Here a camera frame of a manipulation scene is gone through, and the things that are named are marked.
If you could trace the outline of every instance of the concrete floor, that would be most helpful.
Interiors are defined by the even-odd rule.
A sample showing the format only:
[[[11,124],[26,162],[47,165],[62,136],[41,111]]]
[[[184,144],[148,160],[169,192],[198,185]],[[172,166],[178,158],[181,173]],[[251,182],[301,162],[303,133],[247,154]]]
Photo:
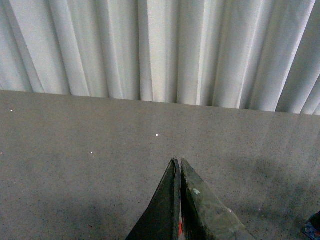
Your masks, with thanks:
[[[0,239],[125,239],[172,157],[258,239],[307,239],[319,132],[317,116],[0,91]]]

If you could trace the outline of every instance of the white speck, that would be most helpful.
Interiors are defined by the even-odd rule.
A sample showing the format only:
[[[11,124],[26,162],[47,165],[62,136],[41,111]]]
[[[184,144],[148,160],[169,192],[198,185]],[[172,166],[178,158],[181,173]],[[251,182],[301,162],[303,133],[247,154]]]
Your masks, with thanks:
[[[194,193],[197,194],[197,195],[200,193],[200,191],[199,191],[198,189],[195,189],[195,188],[193,189],[193,191],[194,191]]]

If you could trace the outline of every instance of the white curtain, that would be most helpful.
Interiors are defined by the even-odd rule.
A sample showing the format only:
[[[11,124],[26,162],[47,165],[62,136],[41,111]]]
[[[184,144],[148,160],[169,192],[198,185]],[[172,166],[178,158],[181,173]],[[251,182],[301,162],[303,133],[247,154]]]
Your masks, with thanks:
[[[320,0],[0,0],[0,89],[320,115]]]

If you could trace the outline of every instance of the shoe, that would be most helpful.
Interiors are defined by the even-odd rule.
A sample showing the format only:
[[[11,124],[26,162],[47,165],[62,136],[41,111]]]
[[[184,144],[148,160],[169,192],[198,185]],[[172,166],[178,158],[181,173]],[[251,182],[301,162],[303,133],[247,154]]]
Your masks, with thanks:
[[[320,240],[320,230],[318,226],[320,225],[319,220],[320,220],[320,212],[310,217],[310,219],[306,222],[305,226],[301,230],[302,233],[312,240]]]

